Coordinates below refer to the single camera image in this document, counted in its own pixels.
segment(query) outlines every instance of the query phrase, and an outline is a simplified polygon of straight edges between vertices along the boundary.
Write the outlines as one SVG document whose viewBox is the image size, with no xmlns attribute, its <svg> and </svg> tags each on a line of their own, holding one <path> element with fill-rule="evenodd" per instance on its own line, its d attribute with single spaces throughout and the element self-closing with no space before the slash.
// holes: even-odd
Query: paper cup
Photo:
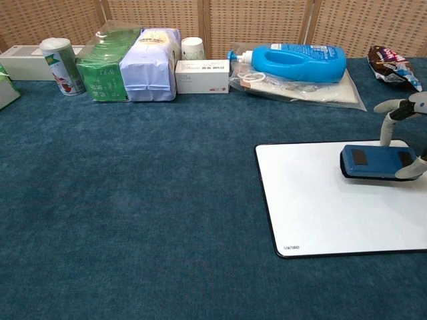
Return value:
<svg viewBox="0 0 427 320">
<path fill-rule="evenodd" d="M 203 40 L 197 37 L 185 38 L 181 42 L 181 53 L 183 60 L 204 60 L 205 50 Z"/>
</svg>

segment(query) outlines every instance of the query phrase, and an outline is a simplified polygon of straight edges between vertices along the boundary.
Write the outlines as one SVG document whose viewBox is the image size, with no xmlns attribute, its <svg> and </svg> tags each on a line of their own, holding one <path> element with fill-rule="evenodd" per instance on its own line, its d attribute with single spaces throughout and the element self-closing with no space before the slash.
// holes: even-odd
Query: white mat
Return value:
<svg viewBox="0 0 427 320">
<path fill-rule="evenodd" d="M 256 147 L 279 256 L 427 249 L 427 174 L 405 182 L 347 179 L 340 152 L 348 144 L 379 141 Z"/>
</svg>

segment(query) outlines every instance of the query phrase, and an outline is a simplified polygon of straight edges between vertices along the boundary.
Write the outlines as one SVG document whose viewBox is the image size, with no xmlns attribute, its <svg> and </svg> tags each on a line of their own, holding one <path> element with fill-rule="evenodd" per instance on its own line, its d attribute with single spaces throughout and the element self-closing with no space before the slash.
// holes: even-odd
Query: detergent bottle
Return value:
<svg viewBox="0 0 427 320">
<path fill-rule="evenodd" d="M 344 50 L 329 45 L 276 43 L 256 47 L 243 55 L 230 51 L 228 59 L 248 63 L 258 72 L 308 83 L 337 83 L 346 70 Z"/>
</svg>

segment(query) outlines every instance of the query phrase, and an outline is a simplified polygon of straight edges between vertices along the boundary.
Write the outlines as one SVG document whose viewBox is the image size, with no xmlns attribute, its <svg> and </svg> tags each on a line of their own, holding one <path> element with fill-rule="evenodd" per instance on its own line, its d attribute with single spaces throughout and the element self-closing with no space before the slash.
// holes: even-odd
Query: clear plastic wrap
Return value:
<svg viewBox="0 0 427 320">
<path fill-rule="evenodd" d="M 259 44 L 235 43 L 234 50 L 241 54 Z M 356 86 L 346 71 L 339 83 L 304 83 L 258 72 L 251 65 L 232 62 L 230 86 L 237 90 L 284 101 L 312 101 L 333 107 L 366 111 Z"/>
<path fill-rule="evenodd" d="M 109 20 L 76 56 L 77 68 L 93 100 L 128 100 L 119 63 L 141 29 L 138 25 Z"/>
</svg>

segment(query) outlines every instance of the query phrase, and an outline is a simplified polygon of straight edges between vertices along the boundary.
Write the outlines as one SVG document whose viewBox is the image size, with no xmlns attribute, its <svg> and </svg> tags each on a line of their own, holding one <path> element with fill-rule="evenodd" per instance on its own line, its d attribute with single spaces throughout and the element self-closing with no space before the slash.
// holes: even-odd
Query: blue carpet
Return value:
<svg viewBox="0 0 427 320">
<path fill-rule="evenodd" d="M 412 59 L 427 87 L 427 59 Z M 276 256 L 254 146 L 378 139 L 368 109 L 232 91 L 92 103 L 16 82 L 0 111 L 0 319 L 427 319 L 427 254 Z M 395 138 L 417 153 L 427 118 Z"/>
</svg>

